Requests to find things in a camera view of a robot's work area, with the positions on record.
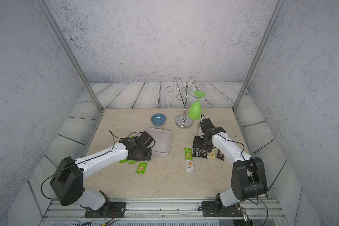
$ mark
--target mounting plate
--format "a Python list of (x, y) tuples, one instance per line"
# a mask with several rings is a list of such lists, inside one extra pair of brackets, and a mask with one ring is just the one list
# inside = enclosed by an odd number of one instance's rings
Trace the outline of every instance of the mounting plate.
[(126, 202), (110, 202), (105, 203), (99, 210), (87, 210), (85, 212), (85, 218), (109, 218), (114, 217), (111, 210), (114, 211), (115, 217), (124, 217)]
[(226, 215), (220, 215), (217, 213), (215, 202), (203, 201), (202, 206), (205, 206), (202, 209), (203, 217), (242, 217), (241, 210), (237, 208), (230, 210)]

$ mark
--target green glass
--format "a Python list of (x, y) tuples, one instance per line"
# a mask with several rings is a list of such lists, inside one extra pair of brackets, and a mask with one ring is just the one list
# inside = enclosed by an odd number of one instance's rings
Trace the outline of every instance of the green glass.
[[(201, 91), (195, 91), (193, 94), (200, 98), (206, 96), (206, 93)], [(190, 110), (188, 111), (188, 117), (190, 119), (198, 120), (201, 117), (202, 108), (201, 104), (199, 103), (200, 98), (197, 99), (197, 101), (190, 107)]]

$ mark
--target white snack wrapper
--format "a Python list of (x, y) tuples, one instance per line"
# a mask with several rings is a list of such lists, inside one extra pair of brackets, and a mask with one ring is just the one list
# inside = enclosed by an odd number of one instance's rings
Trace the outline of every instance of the white snack wrapper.
[(186, 173), (194, 173), (194, 161), (186, 160)]

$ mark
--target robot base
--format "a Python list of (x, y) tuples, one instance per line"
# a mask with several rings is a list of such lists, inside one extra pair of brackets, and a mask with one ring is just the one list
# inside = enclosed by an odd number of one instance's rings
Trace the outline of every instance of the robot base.
[(111, 218), (114, 217), (124, 217), (126, 202), (111, 202), (107, 201), (104, 205), (97, 211), (92, 209), (87, 209), (85, 212), (85, 218)]
[(202, 210), (203, 217), (242, 217), (241, 210), (233, 208), (232, 206), (227, 207), (228, 211), (220, 210), (216, 206), (216, 202), (202, 202), (202, 206), (199, 210)]

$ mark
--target blue bowl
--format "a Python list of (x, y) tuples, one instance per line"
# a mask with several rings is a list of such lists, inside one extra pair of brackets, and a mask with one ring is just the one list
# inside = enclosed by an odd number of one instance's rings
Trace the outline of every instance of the blue bowl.
[(163, 125), (166, 122), (166, 116), (161, 113), (154, 114), (151, 118), (151, 122), (156, 126)]

